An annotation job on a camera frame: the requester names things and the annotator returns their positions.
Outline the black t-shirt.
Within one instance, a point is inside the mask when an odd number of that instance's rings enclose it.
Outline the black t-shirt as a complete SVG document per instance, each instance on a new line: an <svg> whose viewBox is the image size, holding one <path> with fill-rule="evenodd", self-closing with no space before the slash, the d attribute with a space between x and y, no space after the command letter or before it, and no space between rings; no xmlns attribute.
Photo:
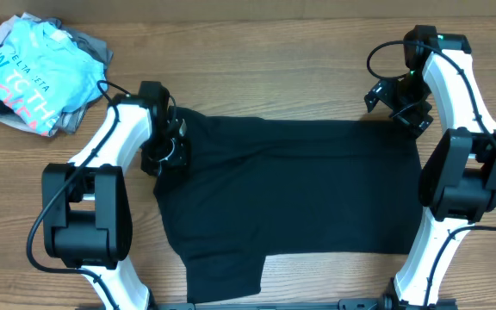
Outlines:
<svg viewBox="0 0 496 310"><path fill-rule="evenodd" d="M423 211L416 143L391 121L277 121L180 108L187 170L159 176L191 303L255 295L268 256L407 254Z"/></svg>

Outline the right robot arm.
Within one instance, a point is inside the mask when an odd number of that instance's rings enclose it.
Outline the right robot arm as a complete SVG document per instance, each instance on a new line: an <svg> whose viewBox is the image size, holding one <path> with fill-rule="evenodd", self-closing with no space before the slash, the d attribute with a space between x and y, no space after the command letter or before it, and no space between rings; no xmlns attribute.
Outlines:
<svg viewBox="0 0 496 310"><path fill-rule="evenodd" d="M378 102L391 119L419 137L437 109L443 130L421 171L418 198L423 213L404 265L377 299L346 299L343 309L455 309L439 289L457 248L482 216L496 208L496 121L483 102L473 74L472 49L463 34L441 34L417 25L399 45L407 73L380 77L364 97ZM427 101L433 96L433 105Z"/></svg>

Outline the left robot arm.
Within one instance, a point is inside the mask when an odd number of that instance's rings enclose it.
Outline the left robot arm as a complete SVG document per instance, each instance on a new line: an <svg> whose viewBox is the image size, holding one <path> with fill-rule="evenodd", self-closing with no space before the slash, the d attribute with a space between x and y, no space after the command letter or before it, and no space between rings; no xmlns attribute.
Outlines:
<svg viewBox="0 0 496 310"><path fill-rule="evenodd" d="M42 210L27 239L36 269L85 277L104 309L155 308L129 257L133 220L125 175L137 153L153 177L188 169L187 126L177 112L160 82L144 81L135 94L120 89L86 147L43 170Z"/></svg>

